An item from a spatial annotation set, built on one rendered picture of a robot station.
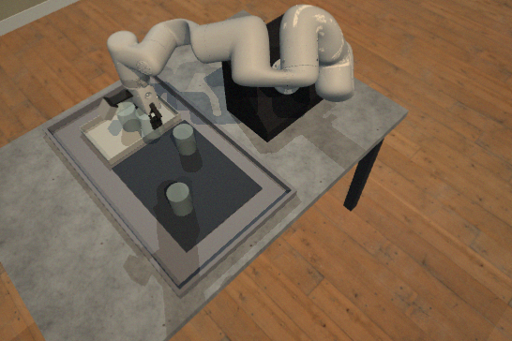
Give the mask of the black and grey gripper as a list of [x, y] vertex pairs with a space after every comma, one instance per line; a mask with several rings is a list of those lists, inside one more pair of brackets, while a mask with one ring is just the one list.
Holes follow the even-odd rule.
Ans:
[[[162, 122], [160, 119], [162, 115], [158, 111], [159, 109], [161, 109], [161, 105], [158, 100], [157, 93], [150, 81], [150, 77], [146, 86], [141, 86], [138, 88], [128, 88], [128, 90], [133, 94], [133, 97], [131, 97], [130, 99], [136, 106], [136, 110], [137, 108], [139, 108], [146, 115], [149, 116], [152, 128], [155, 130], [158, 127], [162, 126]], [[154, 113], [156, 116], [152, 117], [151, 113]]]

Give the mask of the clear glass jar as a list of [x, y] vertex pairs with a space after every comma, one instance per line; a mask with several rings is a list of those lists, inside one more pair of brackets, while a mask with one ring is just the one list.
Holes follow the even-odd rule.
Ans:
[[137, 119], [139, 121], [139, 124], [141, 126], [141, 129], [143, 131], [143, 134], [144, 136], [147, 138], [147, 139], [157, 139], [159, 137], [161, 137], [165, 131], [165, 127], [164, 127], [164, 124], [162, 122], [162, 119], [161, 119], [161, 122], [162, 122], [162, 126], [158, 127], [157, 129], [153, 129], [152, 126], [151, 126], [151, 123], [150, 123], [150, 118], [148, 115], [146, 115], [143, 111], [141, 111], [139, 108], [137, 108], [136, 110], [136, 116], [137, 116]]
[[192, 126], [188, 124], [181, 124], [174, 128], [173, 136], [178, 149], [178, 152], [183, 156], [192, 155], [196, 149], [197, 144]]
[[166, 192], [167, 198], [173, 212], [176, 215], [188, 215], [193, 209], [193, 201], [190, 196], [188, 186], [184, 183], [174, 183], [170, 185]]
[[123, 102], [118, 105], [117, 117], [126, 132], [135, 132], [140, 129], [140, 124], [135, 114], [135, 106], [131, 102]]

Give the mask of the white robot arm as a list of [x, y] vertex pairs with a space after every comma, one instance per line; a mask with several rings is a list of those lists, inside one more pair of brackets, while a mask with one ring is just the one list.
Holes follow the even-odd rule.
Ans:
[[165, 68], [175, 48], [191, 45], [204, 64], [231, 60], [232, 79], [239, 85], [275, 87], [289, 95], [315, 83], [318, 96], [342, 102], [354, 95], [354, 55], [346, 42], [330, 13], [296, 5], [282, 17], [280, 59], [272, 67], [267, 27], [257, 16], [204, 25], [174, 19], [154, 25], [141, 43], [129, 31], [116, 32], [109, 36], [107, 48], [127, 88], [146, 86], [150, 76]]

